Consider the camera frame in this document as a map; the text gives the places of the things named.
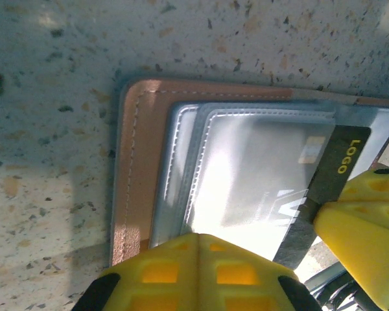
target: wallet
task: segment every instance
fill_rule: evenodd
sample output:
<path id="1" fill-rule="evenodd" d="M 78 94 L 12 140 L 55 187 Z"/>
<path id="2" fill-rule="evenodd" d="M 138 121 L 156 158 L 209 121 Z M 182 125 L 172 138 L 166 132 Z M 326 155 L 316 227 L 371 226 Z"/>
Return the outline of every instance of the wallet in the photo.
<path id="1" fill-rule="evenodd" d="M 291 100 L 309 104 L 304 104 L 300 108 L 301 110 L 297 112 L 296 107 L 298 106 L 287 107 Z M 253 126 L 249 126 L 251 133 L 257 133 L 256 129 L 259 131 L 262 131 L 263 128 L 265 129 L 267 138 L 257 136 L 255 138 L 252 137 L 252 140 L 246 141 L 245 148 L 249 148 L 249 151 L 246 153 L 246 157 L 242 159 L 245 163 L 250 163 L 254 154 L 265 153 L 265 148 L 277 148 L 276 141 L 272 141 L 272 145 L 267 143 L 269 137 L 274 136 L 271 133 L 277 133 L 276 135 L 281 135 L 284 139 L 287 139 L 290 133 L 300 133 L 300 131 L 305 133 L 305 135 L 297 136 L 298 138 L 296 137 L 295 139 L 289 138 L 291 139 L 289 144 L 294 143 L 297 145 L 297 150 L 300 150 L 300 152 L 295 156 L 298 158 L 298 162 L 307 165 L 310 173 L 306 173 L 305 183 L 299 183 L 299 186 L 297 186 L 297 183 L 288 180 L 289 184 L 286 186 L 286 189 L 294 187 L 305 189 L 311 183 L 311 180 L 314 179 L 314 176 L 311 176 L 316 171 L 316 165 L 324 160 L 321 158 L 321 154 L 326 148 L 329 148 L 329 140 L 332 136 L 339 135 L 336 130 L 335 132 L 333 131 L 334 125 L 329 116 L 330 101 L 348 105 L 348 109 L 354 109 L 354 106 L 389 108 L 388 99 L 355 97 L 303 89 L 173 79 L 148 79 L 130 83 L 129 86 L 124 88 L 119 114 L 111 264 L 120 263 L 148 247 L 165 242 L 164 238 L 160 236 L 161 234 L 158 234 L 159 226 L 154 225 L 158 222 L 164 226 L 164 221 L 169 221 L 167 223 L 168 226 L 176 226 L 174 228 L 175 235 L 190 231 L 179 221 L 179 219 L 185 219 L 188 222 L 192 221 L 193 215 L 187 214 L 189 210 L 186 209 L 187 202 L 176 204 L 177 206 L 184 205 L 185 208 L 181 211 L 176 212 L 170 209 L 160 216 L 157 216 L 156 207 L 158 208 L 158 197 L 162 194 L 164 188 L 170 187 L 173 183 L 174 188 L 168 189 L 168 192 L 173 194 L 174 197 L 183 198 L 183 200 L 186 200 L 186 198 L 200 200 L 198 196 L 196 197 L 198 189 L 193 186 L 193 174 L 196 172 L 197 167 L 199 167 L 199 172 L 202 172 L 198 164 L 203 161 L 203 158 L 199 158 L 197 150 L 203 146 L 207 152 L 214 154 L 214 149 L 216 149 L 216 143 L 212 139 L 204 139 L 204 128 L 207 126 L 204 120 L 207 120 L 211 113 L 217 115 L 223 113 L 223 116 L 225 116 L 219 118 L 219 123 L 216 123 L 216 126 L 213 125 L 211 129 L 215 130 L 219 141 L 227 141 L 226 154 L 233 152 L 234 149 L 230 146 L 230 133 L 226 133 L 225 130 L 219 130 L 219 126 L 225 128 L 229 124 L 231 128 L 237 130 L 237 133 L 243 131 L 244 127 L 240 126 L 240 124 L 253 124 Z M 287 111 L 288 114 L 295 111 L 296 117 L 293 122 L 290 119 L 286 119 L 288 116 L 280 117 L 278 115 L 278 113 L 281 114 L 281 110 L 276 110 L 277 104 L 281 105 L 283 113 Z M 357 121 L 352 119 L 352 115 L 354 118 L 357 118 L 358 113 L 363 113 L 357 111 L 349 113 L 346 109 L 344 107 L 340 110 L 342 114 L 340 120 L 343 123 L 340 125 L 343 126 Z M 235 118 L 234 115 L 236 114 L 242 115 L 242 118 Z M 283 131 L 279 130 L 280 122 L 284 122 L 282 125 Z M 317 124 L 317 133 L 312 133 L 314 124 Z M 180 144 L 170 144 L 170 142 L 173 142 L 173 135 L 176 133 L 177 126 L 182 127 L 178 128 L 178 131 L 180 131 L 180 135 L 184 139 L 180 140 Z M 192 133 L 194 131 L 193 128 L 200 130 L 198 130 L 198 133 Z M 254 142 L 260 139 L 262 142 L 265 141 L 266 147 L 263 146 L 264 144 L 251 144 L 251 141 Z M 369 165 L 374 164 L 375 156 L 377 159 L 385 147 L 386 142 L 383 142 L 380 149 L 374 150 L 373 158 L 370 156 L 363 159 L 364 154 L 361 154 L 357 165 L 364 163 L 363 167 L 366 167 L 366 163 Z M 183 161 L 180 166 L 185 167 L 184 172 L 181 174 L 182 176 L 180 176 L 181 179 L 173 177 L 175 176 L 174 174 L 165 173 L 167 171 L 165 167 L 168 165 L 167 159 L 173 152 L 173 148 L 182 148 L 183 151 L 185 150 L 182 153 L 183 155 L 187 154 L 188 159 L 189 155 L 192 157 L 189 163 L 187 163 L 188 160 L 185 157 L 179 160 Z M 281 165 L 279 169 L 294 170 L 296 167 L 292 165 L 291 167 L 283 168 Z M 242 204 L 245 208 L 241 213 L 236 209 L 232 209 L 223 215 L 220 219 L 224 225 L 234 224 L 242 217 L 248 219 L 268 218 L 266 211 L 260 211 L 255 208 L 256 202 L 263 200 L 263 196 L 254 197 L 254 194 L 259 195 L 259 193 L 254 189 L 251 190 L 245 187 L 244 180 L 251 182 L 248 178 L 248 170 L 253 169 L 246 167 L 246 170 L 243 170 L 238 175 L 239 178 L 237 178 L 234 185 L 240 193 L 250 190 L 250 195 L 246 197 L 247 200 L 242 200 L 240 196 L 234 195 L 236 192 L 233 192 L 229 202 L 233 206 Z M 262 168 L 260 171 L 255 170 L 255 172 L 257 180 L 254 182 L 259 184 L 262 180 L 260 176 L 274 175 L 274 168 Z M 200 177 L 203 178 L 199 179 L 201 181 L 200 185 L 212 182 L 204 175 Z M 278 180 L 274 182 L 274 185 L 277 185 L 277 183 L 286 183 L 286 181 Z M 268 192 L 269 195 L 265 197 L 266 200 L 271 200 L 271 202 L 278 200 L 276 196 L 279 194 L 279 191 L 275 186 L 274 189 L 274 191 Z M 278 201 L 282 201 L 281 199 L 285 200 L 284 197 L 287 194 L 287 192 L 282 193 L 283 198 L 280 198 Z M 294 218 L 295 212 L 292 211 L 291 213 L 288 221 Z"/>

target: granite countertop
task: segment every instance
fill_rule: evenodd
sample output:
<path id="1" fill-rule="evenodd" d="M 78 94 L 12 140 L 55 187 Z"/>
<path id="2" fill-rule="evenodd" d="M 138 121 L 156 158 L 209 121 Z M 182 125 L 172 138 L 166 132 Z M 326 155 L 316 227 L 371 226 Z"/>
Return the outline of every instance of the granite countertop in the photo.
<path id="1" fill-rule="evenodd" d="M 389 1 L 348 2 L 0 1 L 0 310 L 70 310 L 108 265 L 129 78 L 389 98 Z"/>

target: brown leather wallet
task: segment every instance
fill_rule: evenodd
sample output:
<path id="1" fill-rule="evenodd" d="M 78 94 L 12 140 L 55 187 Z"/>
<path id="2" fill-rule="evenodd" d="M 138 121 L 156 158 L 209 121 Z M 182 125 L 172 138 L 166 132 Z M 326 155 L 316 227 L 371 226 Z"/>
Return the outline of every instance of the brown leather wallet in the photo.
<path id="1" fill-rule="evenodd" d="M 148 247 L 167 115 L 174 103 L 328 98 L 345 104 L 389 107 L 387 99 L 188 80 L 140 80 L 125 91 L 115 165 L 112 264 Z"/>

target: black cable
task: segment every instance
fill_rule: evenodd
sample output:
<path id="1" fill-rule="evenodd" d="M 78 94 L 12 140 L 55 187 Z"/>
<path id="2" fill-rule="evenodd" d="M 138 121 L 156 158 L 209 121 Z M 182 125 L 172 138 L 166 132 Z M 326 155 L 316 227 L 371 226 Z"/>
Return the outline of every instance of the black cable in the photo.
<path id="1" fill-rule="evenodd" d="M 358 290 L 360 290 L 360 286 L 356 283 L 356 281 L 353 281 L 343 287 L 343 289 L 341 289 L 331 301 L 333 311 L 337 311 L 338 307 L 343 303 L 343 301 Z"/>
<path id="2" fill-rule="evenodd" d="M 347 283 L 354 281 L 354 278 L 348 273 L 345 272 L 342 275 L 338 276 L 336 279 L 332 280 L 326 286 L 324 286 L 321 293 L 317 296 L 317 301 L 321 306 L 324 306 L 329 300 L 330 297 L 341 287 Z"/>
<path id="3" fill-rule="evenodd" d="M 354 300 L 363 311 L 381 311 L 380 309 L 366 294 L 363 289 L 360 289 L 355 294 Z"/>

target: white stitching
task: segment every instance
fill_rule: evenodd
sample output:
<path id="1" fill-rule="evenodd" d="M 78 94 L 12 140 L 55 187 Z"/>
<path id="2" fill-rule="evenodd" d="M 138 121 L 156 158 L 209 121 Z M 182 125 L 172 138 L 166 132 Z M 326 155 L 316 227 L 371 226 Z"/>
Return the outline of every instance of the white stitching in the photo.
<path id="1" fill-rule="evenodd" d="M 196 111 L 197 109 L 198 109 L 197 107 L 185 108 L 185 109 L 181 110 L 180 115 L 178 117 L 177 125 L 176 125 L 176 131 L 175 131 L 175 133 L 173 135 L 173 148 L 172 148 L 172 152 L 171 152 L 171 156 L 170 156 L 170 161 L 169 161 L 169 164 L 168 164 L 169 169 L 167 170 L 167 177 L 166 177 L 166 183 L 165 183 L 165 188 L 164 188 L 164 197 L 165 198 L 167 197 L 167 195 L 169 193 L 170 178 L 171 178 L 171 171 L 172 171 L 171 167 L 174 165 L 174 160 L 176 159 L 175 158 L 176 147 L 177 147 L 176 142 L 177 142 L 177 139 L 178 139 L 178 134 L 179 134 L 179 131 L 180 131 L 180 126 L 182 125 L 183 112 Z M 163 234 L 163 231 L 164 231 L 164 228 L 161 228 L 159 230 L 158 237 L 156 239 L 156 244 L 157 245 L 159 244 L 159 240 L 160 240 L 160 237 Z"/>
<path id="2" fill-rule="evenodd" d="M 126 234 L 126 219 L 128 214 L 128 204 L 130 203 L 130 189 L 131 189 L 131 179 L 132 179 L 132 169 L 134 164 L 134 150 L 136 149 L 136 128 L 137 128 L 137 119 L 138 119 L 138 113 L 139 113 L 139 103 L 141 100 L 141 97 L 143 97 L 146 94 L 166 94 L 166 93 L 172 93 L 172 94 L 193 94 L 193 95 L 211 95 L 211 96 L 233 96 L 233 97 L 250 97 L 250 98 L 288 98 L 286 96 L 270 96 L 270 95 L 242 95 L 242 94 L 225 94 L 225 93 L 208 93 L 208 92 L 197 92 L 197 91 L 172 91 L 172 90 L 163 90 L 163 91 L 143 91 L 138 97 L 136 101 L 136 111 L 134 112 L 134 120 L 133 120 L 133 131 L 132 131 L 132 142 L 131 142 L 131 152 L 130 152 L 130 168 L 128 170 L 128 181 L 127 181 L 127 191 L 126 191 L 126 201 L 125 201 L 125 216 L 124 216 L 124 226 L 125 230 L 123 231 L 123 242 L 121 243 L 121 261 L 124 260 L 124 249 L 125 249 L 125 234 Z"/>

